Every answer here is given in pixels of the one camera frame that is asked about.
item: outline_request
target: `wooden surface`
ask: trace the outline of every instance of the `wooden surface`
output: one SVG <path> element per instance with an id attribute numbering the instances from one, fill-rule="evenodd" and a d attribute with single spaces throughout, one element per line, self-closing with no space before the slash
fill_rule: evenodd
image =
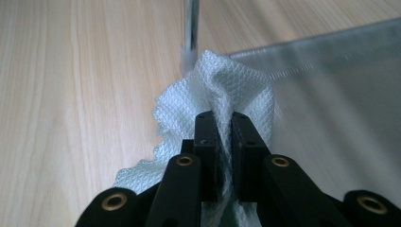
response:
<path id="1" fill-rule="evenodd" d="M 182 0 L 0 0 L 0 226 L 72 226 L 152 157 L 154 99 L 178 80 Z M 200 52 L 401 15 L 399 0 L 200 0 Z"/>

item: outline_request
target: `textured fabric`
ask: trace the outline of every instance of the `textured fabric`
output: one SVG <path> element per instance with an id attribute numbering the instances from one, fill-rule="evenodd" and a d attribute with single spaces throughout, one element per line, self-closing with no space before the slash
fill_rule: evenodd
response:
<path id="1" fill-rule="evenodd" d="M 260 225 L 254 204 L 238 204 L 231 187 L 231 130 L 234 111 L 246 114 L 267 145 L 271 139 L 273 93 L 269 78 L 210 51 L 201 55 L 194 72 L 172 85 L 157 99 L 154 116 L 164 142 L 155 150 L 154 161 L 142 160 L 133 168 L 118 172 L 114 186 L 141 193 L 158 183 L 170 157 L 180 153 L 183 139 L 194 137 L 195 116 L 212 110 L 221 136 L 224 162 L 222 194 L 215 204 L 204 204 L 202 226 Z"/>

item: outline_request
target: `crumpled fabric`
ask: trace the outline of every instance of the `crumpled fabric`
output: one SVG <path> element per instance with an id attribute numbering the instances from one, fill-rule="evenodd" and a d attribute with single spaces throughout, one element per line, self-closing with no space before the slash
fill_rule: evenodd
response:
<path id="1" fill-rule="evenodd" d="M 157 132 L 164 141 L 154 160 L 121 169 L 114 186 L 139 194 L 162 180 L 168 160 L 180 153 L 183 139 L 193 139 L 195 116 L 213 111 L 222 142 L 224 186 L 218 202 L 202 205 L 202 226 L 260 226 L 255 204 L 238 203 L 232 188 L 231 117 L 246 114 L 270 145 L 274 109 L 269 78 L 227 57 L 205 51 L 188 77 L 171 84 L 156 99 Z"/>

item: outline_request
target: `wood grain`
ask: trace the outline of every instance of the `wood grain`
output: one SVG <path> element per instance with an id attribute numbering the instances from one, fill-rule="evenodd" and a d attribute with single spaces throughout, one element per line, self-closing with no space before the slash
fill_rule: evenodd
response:
<path id="1" fill-rule="evenodd" d="M 0 226 L 71 226 L 161 141 L 181 0 L 0 1 Z M 200 52 L 292 41 L 401 15 L 398 0 L 203 0 Z"/>

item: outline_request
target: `brass ring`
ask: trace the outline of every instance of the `brass ring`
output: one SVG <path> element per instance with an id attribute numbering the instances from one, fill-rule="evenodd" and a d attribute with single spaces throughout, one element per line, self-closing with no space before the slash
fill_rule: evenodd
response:
<path id="1" fill-rule="evenodd" d="M 101 203 L 101 207 L 107 211 L 118 210 L 127 203 L 127 196 L 123 193 L 115 193 L 107 197 Z"/>
<path id="2" fill-rule="evenodd" d="M 378 215 L 384 215 L 389 211 L 382 202 L 373 197 L 360 196 L 357 198 L 357 203 L 364 209 Z"/>
<path id="3" fill-rule="evenodd" d="M 276 166 L 279 167 L 287 167 L 289 166 L 289 161 L 282 157 L 275 157 L 271 159 L 271 162 L 274 163 Z"/>
<path id="4" fill-rule="evenodd" d="M 180 157 L 176 160 L 179 166 L 191 166 L 194 160 L 188 156 Z"/>

